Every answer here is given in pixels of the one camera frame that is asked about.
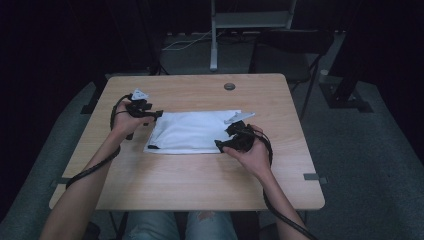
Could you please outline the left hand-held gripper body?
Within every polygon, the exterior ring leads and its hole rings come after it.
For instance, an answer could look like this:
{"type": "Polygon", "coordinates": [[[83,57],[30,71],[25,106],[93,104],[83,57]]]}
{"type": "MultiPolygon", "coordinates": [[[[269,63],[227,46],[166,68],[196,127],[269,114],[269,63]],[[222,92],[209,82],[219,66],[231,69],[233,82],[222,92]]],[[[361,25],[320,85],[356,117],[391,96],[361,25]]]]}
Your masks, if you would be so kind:
{"type": "Polygon", "coordinates": [[[148,110],[143,110],[143,105],[147,102],[149,95],[136,88],[127,96],[130,103],[126,106],[127,111],[133,117],[142,118],[146,116],[148,110]]]}

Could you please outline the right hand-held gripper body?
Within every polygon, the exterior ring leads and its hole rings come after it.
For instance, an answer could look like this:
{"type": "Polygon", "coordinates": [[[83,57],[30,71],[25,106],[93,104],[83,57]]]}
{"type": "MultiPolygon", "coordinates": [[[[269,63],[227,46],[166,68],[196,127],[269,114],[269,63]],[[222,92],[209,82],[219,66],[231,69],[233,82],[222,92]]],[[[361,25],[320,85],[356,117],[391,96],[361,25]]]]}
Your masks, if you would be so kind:
{"type": "Polygon", "coordinates": [[[236,113],[233,117],[225,121],[225,123],[228,124],[228,127],[231,124],[236,124],[237,126],[236,133],[232,136],[228,135],[230,140],[226,141],[226,147],[245,152],[251,149],[255,139],[254,130],[249,124],[245,124],[243,122],[244,119],[251,116],[253,116],[253,113],[236,113]]]}

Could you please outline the white tank top black trim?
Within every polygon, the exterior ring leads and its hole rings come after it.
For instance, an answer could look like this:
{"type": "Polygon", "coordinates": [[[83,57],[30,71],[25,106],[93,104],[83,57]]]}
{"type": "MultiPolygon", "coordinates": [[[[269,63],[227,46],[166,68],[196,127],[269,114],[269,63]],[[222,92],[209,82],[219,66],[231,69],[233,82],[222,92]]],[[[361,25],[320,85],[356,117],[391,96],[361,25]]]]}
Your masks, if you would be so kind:
{"type": "Polygon", "coordinates": [[[217,154],[215,140],[229,139],[227,121],[240,110],[164,113],[144,147],[154,154],[217,154]]]}

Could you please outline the person's left hand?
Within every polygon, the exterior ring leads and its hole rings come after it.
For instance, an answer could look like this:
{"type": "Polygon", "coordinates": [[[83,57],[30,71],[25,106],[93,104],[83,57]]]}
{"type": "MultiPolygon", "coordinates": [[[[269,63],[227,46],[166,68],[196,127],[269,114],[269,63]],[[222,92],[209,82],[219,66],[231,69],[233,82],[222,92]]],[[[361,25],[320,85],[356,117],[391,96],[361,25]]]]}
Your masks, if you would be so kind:
{"type": "Polygon", "coordinates": [[[140,125],[152,123],[153,117],[134,118],[126,110],[127,101],[121,102],[117,107],[117,114],[114,118],[111,135],[116,138],[124,139],[127,135],[132,134],[140,125]]]}

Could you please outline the person's right hand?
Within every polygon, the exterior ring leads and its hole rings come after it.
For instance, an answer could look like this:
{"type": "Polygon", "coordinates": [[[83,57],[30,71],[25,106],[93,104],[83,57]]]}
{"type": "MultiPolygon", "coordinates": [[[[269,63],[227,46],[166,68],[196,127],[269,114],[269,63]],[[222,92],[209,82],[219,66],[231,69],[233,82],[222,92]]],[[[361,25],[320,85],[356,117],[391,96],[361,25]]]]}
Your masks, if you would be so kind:
{"type": "Polygon", "coordinates": [[[265,144],[255,139],[253,146],[248,152],[237,151],[230,147],[224,147],[223,151],[235,158],[239,163],[257,179],[265,179],[272,171],[269,164],[268,150],[265,144]]]}

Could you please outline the black table foot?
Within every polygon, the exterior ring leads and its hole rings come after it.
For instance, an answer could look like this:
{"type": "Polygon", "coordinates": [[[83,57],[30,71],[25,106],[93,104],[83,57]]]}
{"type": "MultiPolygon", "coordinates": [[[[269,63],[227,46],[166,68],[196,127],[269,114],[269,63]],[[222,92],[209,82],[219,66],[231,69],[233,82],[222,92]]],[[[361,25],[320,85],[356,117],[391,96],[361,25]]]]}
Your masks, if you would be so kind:
{"type": "Polygon", "coordinates": [[[96,80],[94,81],[94,92],[91,95],[89,102],[84,105],[81,109],[81,114],[92,114],[105,86],[107,84],[107,79],[104,80],[96,80]]]}

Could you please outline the person's right leg in jeans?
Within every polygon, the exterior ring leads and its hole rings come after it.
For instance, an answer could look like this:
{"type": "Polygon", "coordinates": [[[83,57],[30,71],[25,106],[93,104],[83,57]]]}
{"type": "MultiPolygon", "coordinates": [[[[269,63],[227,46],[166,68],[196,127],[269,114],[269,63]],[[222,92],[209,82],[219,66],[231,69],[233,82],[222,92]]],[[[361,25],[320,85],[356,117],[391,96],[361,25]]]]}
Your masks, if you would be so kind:
{"type": "Polygon", "coordinates": [[[229,212],[188,213],[185,240],[238,240],[229,212]]]}

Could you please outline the person's leg in jeans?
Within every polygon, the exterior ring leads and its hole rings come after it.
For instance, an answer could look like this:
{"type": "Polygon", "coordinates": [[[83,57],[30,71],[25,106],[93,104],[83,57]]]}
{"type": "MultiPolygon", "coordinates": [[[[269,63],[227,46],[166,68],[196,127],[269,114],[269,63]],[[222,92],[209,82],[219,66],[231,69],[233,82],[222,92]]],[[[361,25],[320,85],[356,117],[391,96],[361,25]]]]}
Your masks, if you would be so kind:
{"type": "Polygon", "coordinates": [[[172,212],[130,212],[123,240],[179,240],[172,212]]]}
{"type": "Polygon", "coordinates": [[[229,212],[188,213],[185,240],[238,240],[229,212]]]}

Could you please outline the grey tape strip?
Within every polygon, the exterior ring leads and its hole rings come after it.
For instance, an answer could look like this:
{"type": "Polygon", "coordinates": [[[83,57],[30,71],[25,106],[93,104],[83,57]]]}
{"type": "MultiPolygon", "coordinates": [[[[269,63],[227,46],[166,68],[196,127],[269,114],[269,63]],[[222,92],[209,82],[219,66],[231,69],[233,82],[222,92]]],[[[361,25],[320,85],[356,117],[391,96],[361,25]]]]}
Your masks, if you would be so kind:
{"type": "Polygon", "coordinates": [[[52,188],[56,188],[58,185],[65,185],[66,186],[66,184],[70,181],[71,179],[70,178],[58,178],[58,179],[54,179],[52,182],[51,182],[51,184],[50,184],[50,187],[52,187],[52,188]]]}
{"type": "Polygon", "coordinates": [[[321,177],[317,173],[304,173],[303,177],[305,181],[318,181],[321,185],[328,183],[326,177],[321,177]]]}

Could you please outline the black chair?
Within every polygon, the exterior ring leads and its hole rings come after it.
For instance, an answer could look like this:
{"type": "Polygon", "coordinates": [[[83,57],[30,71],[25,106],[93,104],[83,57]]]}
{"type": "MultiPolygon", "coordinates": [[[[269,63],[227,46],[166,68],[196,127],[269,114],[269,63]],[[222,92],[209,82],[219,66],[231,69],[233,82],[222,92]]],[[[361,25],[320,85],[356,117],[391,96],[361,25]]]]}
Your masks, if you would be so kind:
{"type": "Polygon", "coordinates": [[[279,73],[292,84],[294,92],[301,83],[309,83],[299,119],[307,109],[321,58],[334,42],[326,30],[270,29],[255,40],[249,74],[279,73]]]}

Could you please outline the person's left leg in jeans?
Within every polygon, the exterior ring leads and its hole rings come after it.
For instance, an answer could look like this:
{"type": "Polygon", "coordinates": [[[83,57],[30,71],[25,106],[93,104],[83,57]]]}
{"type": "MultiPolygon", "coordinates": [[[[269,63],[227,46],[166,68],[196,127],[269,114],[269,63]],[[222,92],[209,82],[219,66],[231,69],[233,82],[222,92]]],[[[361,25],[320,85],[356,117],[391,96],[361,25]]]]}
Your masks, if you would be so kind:
{"type": "Polygon", "coordinates": [[[123,240],[179,240],[172,212],[130,212],[123,240]]]}

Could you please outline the black stand base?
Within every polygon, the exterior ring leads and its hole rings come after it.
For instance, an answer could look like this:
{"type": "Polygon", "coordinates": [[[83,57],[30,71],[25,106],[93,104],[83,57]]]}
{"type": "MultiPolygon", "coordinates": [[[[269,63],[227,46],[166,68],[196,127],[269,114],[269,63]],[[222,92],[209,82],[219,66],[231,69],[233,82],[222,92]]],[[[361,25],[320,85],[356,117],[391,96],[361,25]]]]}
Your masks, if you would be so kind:
{"type": "Polygon", "coordinates": [[[358,50],[355,37],[346,33],[331,67],[327,72],[320,72],[319,87],[331,109],[357,109],[361,113],[373,111],[356,90],[366,73],[358,50]]]}

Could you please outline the grey metal stand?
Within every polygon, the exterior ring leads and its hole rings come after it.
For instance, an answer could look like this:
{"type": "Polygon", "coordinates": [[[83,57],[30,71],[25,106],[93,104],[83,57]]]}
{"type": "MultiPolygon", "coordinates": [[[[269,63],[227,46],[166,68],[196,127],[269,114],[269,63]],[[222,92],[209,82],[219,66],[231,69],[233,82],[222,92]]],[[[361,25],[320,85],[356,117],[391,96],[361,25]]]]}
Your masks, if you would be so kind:
{"type": "Polygon", "coordinates": [[[291,28],[297,0],[289,0],[289,8],[284,11],[268,12],[216,12],[216,0],[211,2],[211,48],[210,70],[218,69],[218,29],[244,28],[291,28]]]}

